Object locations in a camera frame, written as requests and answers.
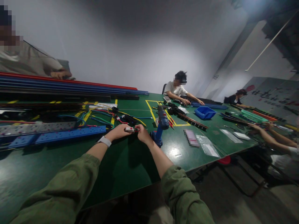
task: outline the woman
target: woman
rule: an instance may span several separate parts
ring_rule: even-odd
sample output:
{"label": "woman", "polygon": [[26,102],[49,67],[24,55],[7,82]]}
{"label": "woman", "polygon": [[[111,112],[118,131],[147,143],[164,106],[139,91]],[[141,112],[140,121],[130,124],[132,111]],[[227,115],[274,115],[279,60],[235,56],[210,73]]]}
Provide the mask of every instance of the woman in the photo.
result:
{"label": "woman", "polygon": [[240,89],[236,92],[236,94],[231,95],[230,97],[224,97],[224,103],[229,103],[235,106],[241,107],[249,107],[241,103],[240,98],[242,96],[247,95],[247,91],[245,89]]}

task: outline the blue handheld tool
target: blue handheld tool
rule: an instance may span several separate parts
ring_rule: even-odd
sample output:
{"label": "blue handheld tool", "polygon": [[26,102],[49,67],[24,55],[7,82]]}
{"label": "blue handheld tool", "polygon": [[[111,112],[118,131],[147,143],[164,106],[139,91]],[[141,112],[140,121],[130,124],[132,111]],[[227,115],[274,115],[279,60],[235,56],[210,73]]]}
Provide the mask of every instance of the blue handheld tool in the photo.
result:
{"label": "blue handheld tool", "polygon": [[166,115],[165,110],[163,109],[163,106],[161,106],[161,105],[158,106],[158,115],[159,115],[159,125],[158,125],[157,132],[152,131],[150,133],[150,136],[152,137],[154,142],[157,144],[157,146],[159,146],[159,148],[161,148],[161,146],[163,145],[162,132],[163,132],[163,130],[166,130],[169,128],[168,117]]}

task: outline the green jacket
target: green jacket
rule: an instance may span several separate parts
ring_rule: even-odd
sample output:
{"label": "green jacket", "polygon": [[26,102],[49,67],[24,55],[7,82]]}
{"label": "green jacket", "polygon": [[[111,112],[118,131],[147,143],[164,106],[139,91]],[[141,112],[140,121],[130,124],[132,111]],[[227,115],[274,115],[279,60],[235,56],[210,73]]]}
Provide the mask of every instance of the green jacket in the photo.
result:
{"label": "green jacket", "polygon": [[[75,223],[97,179],[99,165],[100,161],[89,154],[70,162],[24,202],[11,223]],[[184,170],[170,167],[161,183],[176,223],[214,223]]]}

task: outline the white wristwatch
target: white wristwatch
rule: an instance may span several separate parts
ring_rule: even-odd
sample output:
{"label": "white wristwatch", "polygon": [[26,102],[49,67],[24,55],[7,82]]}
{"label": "white wristwatch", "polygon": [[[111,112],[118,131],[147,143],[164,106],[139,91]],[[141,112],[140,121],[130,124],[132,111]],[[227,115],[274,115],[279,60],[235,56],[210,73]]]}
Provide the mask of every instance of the white wristwatch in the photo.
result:
{"label": "white wristwatch", "polygon": [[97,141],[97,143],[100,143],[100,142],[106,144],[108,146],[108,148],[111,146],[111,142],[107,138],[105,138],[105,136],[101,137],[100,140]]}

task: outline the white label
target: white label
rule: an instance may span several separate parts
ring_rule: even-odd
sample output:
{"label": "white label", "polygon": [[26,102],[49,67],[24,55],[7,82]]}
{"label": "white label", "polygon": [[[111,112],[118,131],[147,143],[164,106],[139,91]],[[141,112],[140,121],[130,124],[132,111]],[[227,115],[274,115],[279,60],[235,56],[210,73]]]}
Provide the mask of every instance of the white label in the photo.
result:
{"label": "white label", "polygon": [[215,150],[210,145],[206,145],[205,144],[205,146],[209,149],[209,151],[211,152],[212,156],[219,157],[217,155],[217,153],[215,152]]}

